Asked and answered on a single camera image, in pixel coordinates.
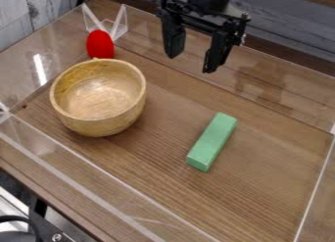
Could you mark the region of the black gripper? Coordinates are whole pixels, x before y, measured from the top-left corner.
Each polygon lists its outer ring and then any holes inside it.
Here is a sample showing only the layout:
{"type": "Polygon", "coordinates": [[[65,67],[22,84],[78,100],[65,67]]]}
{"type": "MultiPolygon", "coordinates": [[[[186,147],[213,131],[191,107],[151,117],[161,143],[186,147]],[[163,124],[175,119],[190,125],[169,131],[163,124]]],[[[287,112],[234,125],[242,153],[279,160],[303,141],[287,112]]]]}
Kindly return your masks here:
{"type": "Polygon", "coordinates": [[[231,0],[162,0],[158,16],[163,22],[167,56],[174,59],[185,50],[186,27],[213,34],[206,52],[203,73],[214,73],[226,62],[233,46],[241,45],[251,15],[231,0]]]}

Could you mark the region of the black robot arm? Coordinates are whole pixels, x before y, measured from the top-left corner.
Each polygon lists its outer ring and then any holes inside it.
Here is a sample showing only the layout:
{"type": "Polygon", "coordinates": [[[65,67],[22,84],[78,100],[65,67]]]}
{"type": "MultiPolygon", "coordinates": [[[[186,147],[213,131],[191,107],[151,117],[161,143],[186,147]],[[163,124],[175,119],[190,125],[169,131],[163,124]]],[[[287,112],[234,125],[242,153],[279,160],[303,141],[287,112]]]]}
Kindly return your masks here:
{"type": "Polygon", "coordinates": [[[231,0],[161,0],[158,17],[165,50],[171,59],[185,51],[189,27],[213,37],[203,73],[214,73],[226,63],[234,47],[245,42],[246,26],[251,21],[251,15],[237,8],[231,0]]]}

